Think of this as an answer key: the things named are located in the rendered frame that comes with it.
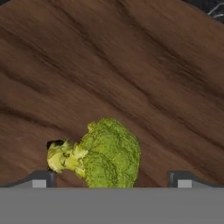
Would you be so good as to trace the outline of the green broccoli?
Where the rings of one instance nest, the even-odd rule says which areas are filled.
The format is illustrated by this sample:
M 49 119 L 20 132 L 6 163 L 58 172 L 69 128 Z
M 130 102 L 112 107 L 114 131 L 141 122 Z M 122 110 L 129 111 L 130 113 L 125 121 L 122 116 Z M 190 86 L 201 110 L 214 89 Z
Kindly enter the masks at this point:
M 74 172 L 90 188 L 130 188 L 140 166 L 137 138 L 115 118 L 102 118 L 87 126 L 78 143 L 47 143 L 47 168 Z

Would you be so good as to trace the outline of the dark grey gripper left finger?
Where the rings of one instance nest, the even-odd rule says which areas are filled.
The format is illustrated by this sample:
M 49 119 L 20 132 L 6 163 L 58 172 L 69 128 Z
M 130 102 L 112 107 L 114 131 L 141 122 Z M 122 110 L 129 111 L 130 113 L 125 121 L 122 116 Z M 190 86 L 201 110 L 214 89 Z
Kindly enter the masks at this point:
M 16 182 L 0 185 L 0 187 L 30 187 L 30 188 L 51 188 L 55 187 L 55 174 L 53 171 L 34 171 L 25 178 Z

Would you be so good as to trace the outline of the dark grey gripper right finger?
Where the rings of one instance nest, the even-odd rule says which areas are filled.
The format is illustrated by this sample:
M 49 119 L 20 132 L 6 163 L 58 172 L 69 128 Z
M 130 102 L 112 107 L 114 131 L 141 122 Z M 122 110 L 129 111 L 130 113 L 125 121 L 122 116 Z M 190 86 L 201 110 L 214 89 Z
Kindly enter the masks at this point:
M 168 186 L 172 188 L 224 188 L 224 185 L 203 181 L 190 171 L 169 171 Z

